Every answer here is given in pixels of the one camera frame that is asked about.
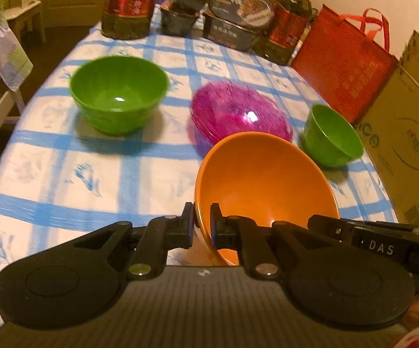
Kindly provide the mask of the green plastic bowl left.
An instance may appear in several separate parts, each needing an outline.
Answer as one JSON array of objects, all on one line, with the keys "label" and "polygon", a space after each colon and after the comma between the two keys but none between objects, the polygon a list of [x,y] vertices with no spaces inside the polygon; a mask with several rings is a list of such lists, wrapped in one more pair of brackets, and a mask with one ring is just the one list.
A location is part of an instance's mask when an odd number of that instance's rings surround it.
[{"label": "green plastic bowl left", "polygon": [[168,86],[167,73],[152,61],[121,55],[88,61],[69,81],[81,115],[110,136],[126,136],[143,128]]}]

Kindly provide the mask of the brown cardboard box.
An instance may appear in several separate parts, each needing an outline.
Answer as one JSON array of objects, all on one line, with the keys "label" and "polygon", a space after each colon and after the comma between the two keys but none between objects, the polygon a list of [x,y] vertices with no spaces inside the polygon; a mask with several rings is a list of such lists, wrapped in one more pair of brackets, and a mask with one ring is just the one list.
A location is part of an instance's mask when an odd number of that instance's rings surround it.
[{"label": "brown cardboard box", "polygon": [[357,127],[401,223],[419,225],[419,33]]}]

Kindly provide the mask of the orange plastic bowl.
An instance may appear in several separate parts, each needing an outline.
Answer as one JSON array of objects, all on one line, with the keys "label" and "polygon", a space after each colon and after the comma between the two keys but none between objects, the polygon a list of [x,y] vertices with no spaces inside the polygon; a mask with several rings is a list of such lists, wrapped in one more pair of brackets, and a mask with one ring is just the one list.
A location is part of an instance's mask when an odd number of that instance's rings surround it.
[{"label": "orange plastic bowl", "polygon": [[304,228],[312,215],[339,216],[320,168],[294,144],[260,132],[233,134],[214,145],[198,171],[194,198],[200,239],[223,266],[238,265],[238,255],[213,248],[214,203],[224,216],[248,217],[263,227],[285,221]]}]

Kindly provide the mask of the white wooden chair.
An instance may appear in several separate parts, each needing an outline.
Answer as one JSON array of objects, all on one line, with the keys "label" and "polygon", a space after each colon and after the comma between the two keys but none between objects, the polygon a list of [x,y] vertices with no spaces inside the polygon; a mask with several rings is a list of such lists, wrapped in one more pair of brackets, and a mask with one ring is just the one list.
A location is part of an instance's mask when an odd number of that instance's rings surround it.
[{"label": "white wooden chair", "polygon": [[43,8],[40,0],[32,0],[27,4],[23,0],[5,0],[4,17],[18,42],[21,42],[21,33],[26,30],[35,30],[39,34],[42,44],[47,42],[43,26]]}]

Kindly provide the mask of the green plastic bowl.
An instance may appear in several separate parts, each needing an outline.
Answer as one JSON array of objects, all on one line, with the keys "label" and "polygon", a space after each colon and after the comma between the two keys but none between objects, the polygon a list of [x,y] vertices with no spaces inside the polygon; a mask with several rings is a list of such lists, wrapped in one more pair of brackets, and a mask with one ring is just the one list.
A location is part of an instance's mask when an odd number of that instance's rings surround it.
[{"label": "green plastic bowl", "polygon": [[143,128],[168,86],[167,73],[152,61],[121,55],[88,61],[69,81],[81,115],[110,136],[126,136]]},{"label": "green plastic bowl", "polygon": [[319,166],[340,168],[364,154],[364,146],[353,126],[325,104],[313,104],[299,142]]}]

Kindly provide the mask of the green plastic bowl right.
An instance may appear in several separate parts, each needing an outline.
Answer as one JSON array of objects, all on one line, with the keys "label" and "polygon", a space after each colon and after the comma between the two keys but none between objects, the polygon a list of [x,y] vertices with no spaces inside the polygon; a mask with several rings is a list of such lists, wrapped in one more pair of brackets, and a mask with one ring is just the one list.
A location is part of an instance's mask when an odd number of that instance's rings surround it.
[{"label": "green plastic bowl right", "polygon": [[319,166],[340,168],[364,154],[364,146],[353,126],[325,104],[313,104],[299,142]]}]

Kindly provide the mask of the large oil bottle red label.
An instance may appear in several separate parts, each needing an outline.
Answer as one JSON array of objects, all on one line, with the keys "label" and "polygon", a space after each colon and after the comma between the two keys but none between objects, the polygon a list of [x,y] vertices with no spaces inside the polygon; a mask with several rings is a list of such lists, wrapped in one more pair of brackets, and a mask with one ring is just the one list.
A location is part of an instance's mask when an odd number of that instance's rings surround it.
[{"label": "large oil bottle red label", "polygon": [[105,0],[101,33],[111,39],[141,39],[150,33],[157,0]]}]

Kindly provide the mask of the dark instant rice box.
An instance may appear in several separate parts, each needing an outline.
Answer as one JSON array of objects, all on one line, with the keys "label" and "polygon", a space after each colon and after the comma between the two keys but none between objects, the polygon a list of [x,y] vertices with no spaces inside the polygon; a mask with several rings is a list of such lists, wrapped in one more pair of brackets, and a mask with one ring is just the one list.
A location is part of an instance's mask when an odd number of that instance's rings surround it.
[{"label": "dark instant rice box", "polygon": [[247,52],[257,38],[256,32],[215,17],[208,10],[203,12],[203,17],[203,37],[219,45]]}]

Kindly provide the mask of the tilted instant meal box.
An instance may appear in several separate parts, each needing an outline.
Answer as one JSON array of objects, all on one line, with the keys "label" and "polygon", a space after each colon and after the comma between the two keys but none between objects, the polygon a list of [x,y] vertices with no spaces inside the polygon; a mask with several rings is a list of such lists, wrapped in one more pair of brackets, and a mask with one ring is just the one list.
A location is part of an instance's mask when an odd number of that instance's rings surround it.
[{"label": "tilted instant meal box", "polygon": [[275,15],[270,0],[209,0],[208,6],[216,17],[255,31],[266,28]]}]

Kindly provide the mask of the red tote bag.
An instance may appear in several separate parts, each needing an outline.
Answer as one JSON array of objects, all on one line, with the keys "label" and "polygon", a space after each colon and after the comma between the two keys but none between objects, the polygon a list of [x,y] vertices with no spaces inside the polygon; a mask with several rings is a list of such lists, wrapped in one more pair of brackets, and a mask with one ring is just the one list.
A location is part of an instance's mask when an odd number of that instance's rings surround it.
[{"label": "red tote bag", "polygon": [[291,67],[349,123],[369,109],[393,74],[389,22],[368,8],[360,16],[323,6]]}]

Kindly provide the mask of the pink transparent plastic plate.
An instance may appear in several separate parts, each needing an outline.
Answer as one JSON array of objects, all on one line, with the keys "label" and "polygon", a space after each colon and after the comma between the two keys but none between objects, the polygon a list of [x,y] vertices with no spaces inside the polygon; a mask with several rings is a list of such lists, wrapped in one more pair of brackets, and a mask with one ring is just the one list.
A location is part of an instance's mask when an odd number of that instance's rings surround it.
[{"label": "pink transparent plastic plate", "polygon": [[245,84],[207,83],[194,93],[190,113],[194,126],[213,145],[249,131],[293,140],[293,126],[278,105]]}]

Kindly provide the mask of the small dark food tub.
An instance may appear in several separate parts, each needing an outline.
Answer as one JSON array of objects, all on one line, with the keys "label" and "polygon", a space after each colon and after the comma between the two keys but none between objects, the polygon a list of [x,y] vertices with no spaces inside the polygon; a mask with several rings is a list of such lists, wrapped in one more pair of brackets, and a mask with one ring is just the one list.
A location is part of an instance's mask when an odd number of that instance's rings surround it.
[{"label": "small dark food tub", "polygon": [[199,12],[185,12],[183,10],[173,10],[171,2],[164,0],[160,4],[161,23],[160,28],[163,35],[186,37],[200,17]]}]

